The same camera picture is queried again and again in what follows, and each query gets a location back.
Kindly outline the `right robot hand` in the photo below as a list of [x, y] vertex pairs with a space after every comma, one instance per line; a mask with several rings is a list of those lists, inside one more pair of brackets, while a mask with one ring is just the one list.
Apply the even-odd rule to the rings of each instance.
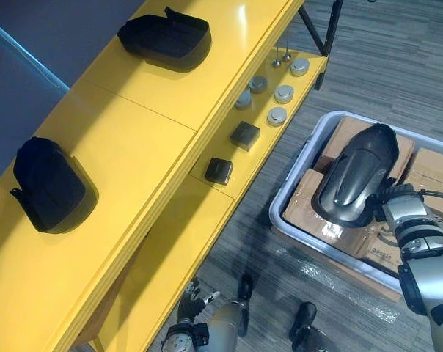
[[386, 179], [378, 187], [377, 191], [371, 194], [365, 201], [365, 210], [369, 211], [373, 218], [378, 222], [385, 221], [383, 205], [388, 201], [405, 195], [412, 195], [415, 193], [414, 187], [410, 183], [403, 183], [395, 185], [393, 182], [395, 178], [390, 177]]

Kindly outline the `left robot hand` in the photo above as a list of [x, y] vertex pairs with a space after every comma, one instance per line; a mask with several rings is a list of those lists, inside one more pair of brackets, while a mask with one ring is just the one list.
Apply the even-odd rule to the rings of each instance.
[[178, 323], [193, 323], [195, 317], [221, 295], [218, 290], [205, 297], [199, 297], [199, 293], [199, 280], [195, 277], [188, 283], [180, 298], [177, 308]]

